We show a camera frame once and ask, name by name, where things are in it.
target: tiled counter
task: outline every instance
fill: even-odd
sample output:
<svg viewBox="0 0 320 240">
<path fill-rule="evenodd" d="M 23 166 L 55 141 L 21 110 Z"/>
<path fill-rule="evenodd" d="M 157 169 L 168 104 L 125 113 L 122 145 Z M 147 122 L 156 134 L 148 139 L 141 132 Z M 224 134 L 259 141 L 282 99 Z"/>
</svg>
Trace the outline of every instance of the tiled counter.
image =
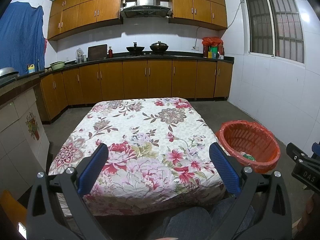
<svg viewBox="0 0 320 240">
<path fill-rule="evenodd" d="M 17 199 L 36 174 L 45 170 L 49 141 L 44 132 L 33 88 L 0 107 L 0 193 Z"/>
</svg>

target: window frame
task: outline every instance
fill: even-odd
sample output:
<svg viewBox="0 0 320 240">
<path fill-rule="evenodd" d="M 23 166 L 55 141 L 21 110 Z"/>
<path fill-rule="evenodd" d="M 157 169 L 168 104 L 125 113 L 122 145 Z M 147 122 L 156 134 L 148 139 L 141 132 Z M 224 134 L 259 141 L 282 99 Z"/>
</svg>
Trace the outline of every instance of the window frame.
<svg viewBox="0 0 320 240">
<path fill-rule="evenodd" d="M 276 56 L 276 32 L 275 32 L 275 23 L 274 23 L 274 15 L 273 15 L 273 10 L 271 8 L 271 3 L 270 0 L 267 0 L 268 3 L 268 8 L 270 11 L 270 19 L 271 19 L 271 28 L 272 28 L 272 55 L 269 54 L 264 54 L 264 53 L 258 53 L 258 52 L 251 52 L 251 29 L 250 29 L 250 19 L 249 19 L 249 11 L 248 11 L 248 4 L 247 4 L 247 0 L 244 0 L 244 8 L 245 8 L 245 18 L 246 18 L 246 25 L 247 25 L 247 55 L 253 55 L 253 56 L 260 56 L 260 57 L 266 57 L 266 58 L 274 58 L 277 60 L 283 60 L 285 62 L 290 62 L 290 63 L 295 63 L 297 65 L 302 65 L 305 66 L 305 41 L 303 39 L 303 47 L 302 47 L 302 53 L 303 53 L 303 63 L 299 62 L 299 61 L 295 61 L 292 59 L 288 59 L 288 58 L 283 58 L 283 57 L 279 57 Z M 301 23 L 301 19 L 300 19 L 300 12 L 298 9 L 297 4 L 295 4 L 298 10 L 298 17 L 299 17 L 299 22 L 300 22 L 300 28 L 301 28 L 301 34 L 302 37 L 304 37 L 304 33 L 303 33 L 303 26 Z"/>
</svg>

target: blue curtain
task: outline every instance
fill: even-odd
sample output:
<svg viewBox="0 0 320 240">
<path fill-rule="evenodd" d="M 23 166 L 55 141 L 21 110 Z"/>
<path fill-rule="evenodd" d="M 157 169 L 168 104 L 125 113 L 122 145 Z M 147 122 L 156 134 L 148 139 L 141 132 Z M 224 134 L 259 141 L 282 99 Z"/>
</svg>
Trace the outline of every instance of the blue curtain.
<svg viewBox="0 0 320 240">
<path fill-rule="evenodd" d="M 42 6 L 10 3 L 0 19 L 0 69 L 13 67 L 20 75 L 28 73 L 28 65 L 44 69 Z"/>
</svg>

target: red bottle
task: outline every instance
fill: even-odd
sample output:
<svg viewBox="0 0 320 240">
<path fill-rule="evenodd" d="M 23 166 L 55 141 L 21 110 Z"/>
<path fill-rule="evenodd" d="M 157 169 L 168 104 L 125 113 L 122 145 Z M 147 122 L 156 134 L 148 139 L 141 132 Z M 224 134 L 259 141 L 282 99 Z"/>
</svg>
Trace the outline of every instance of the red bottle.
<svg viewBox="0 0 320 240">
<path fill-rule="evenodd" d="M 112 57 L 112 49 L 111 49 L 111 46 L 109 47 L 108 53 L 109 53 L 109 58 L 111 58 L 111 57 Z"/>
</svg>

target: red plastic bag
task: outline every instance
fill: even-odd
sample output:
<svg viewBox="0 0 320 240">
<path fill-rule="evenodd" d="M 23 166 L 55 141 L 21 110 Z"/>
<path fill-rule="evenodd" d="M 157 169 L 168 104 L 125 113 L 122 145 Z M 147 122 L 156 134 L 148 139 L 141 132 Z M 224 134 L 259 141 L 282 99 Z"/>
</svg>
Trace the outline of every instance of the red plastic bag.
<svg viewBox="0 0 320 240">
<path fill-rule="evenodd" d="M 205 37 L 205 38 L 202 38 L 202 45 L 216 47 L 220 43 L 222 43 L 222 45 L 223 45 L 223 40 L 220 39 L 219 37 Z"/>
<path fill-rule="evenodd" d="M 225 122 L 216 135 L 231 156 L 255 172 L 271 171 L 280 158 L 280 148 L 272 132 L 256 122 Z M 241 152 L 253 156 L 255 161 L 243 157 Z"/>
</svg>

